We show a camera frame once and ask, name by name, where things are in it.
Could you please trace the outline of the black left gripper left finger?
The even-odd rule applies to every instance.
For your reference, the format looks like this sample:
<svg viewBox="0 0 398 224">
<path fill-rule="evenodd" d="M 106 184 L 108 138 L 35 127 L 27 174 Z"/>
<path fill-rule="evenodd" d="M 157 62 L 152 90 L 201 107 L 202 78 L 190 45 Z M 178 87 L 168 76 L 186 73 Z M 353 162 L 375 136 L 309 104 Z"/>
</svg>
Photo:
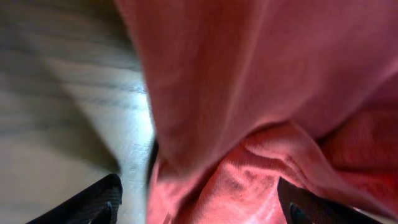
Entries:
<svg viewBox="0 0 398 224">
<path fill-rule="evenodd" d="M 27 224 L 116 224 L 123 187 L 109 174 Z"/>
</svg>

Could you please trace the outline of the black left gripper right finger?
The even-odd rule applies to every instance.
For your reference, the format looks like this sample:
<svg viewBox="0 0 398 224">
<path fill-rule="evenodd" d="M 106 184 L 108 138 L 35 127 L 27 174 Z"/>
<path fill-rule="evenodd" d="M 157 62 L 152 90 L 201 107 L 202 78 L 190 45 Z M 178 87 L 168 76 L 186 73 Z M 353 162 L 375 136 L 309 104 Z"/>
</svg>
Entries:
<svg viewBox="0 0 398 224">
<path fill-rule="evenodd" d="M 288 224 L 381 224 L 381 222 L 342 204 L 320 198 L 283 178 L 277 193 Z"/>
</svg>

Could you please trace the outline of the red orange t-shirt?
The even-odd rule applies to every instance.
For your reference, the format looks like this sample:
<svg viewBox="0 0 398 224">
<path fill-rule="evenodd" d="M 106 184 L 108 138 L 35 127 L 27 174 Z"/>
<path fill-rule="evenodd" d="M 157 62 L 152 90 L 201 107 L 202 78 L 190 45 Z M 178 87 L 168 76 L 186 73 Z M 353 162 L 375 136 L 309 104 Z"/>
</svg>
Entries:
<svg viewBox="0 0 398 224">
<path fill-rule="evenodd" d="M 122 0 L 159 153 L 147 223 L 285 223 L 277 186 L 397 218 L 397 2 Z"/>
</svg>

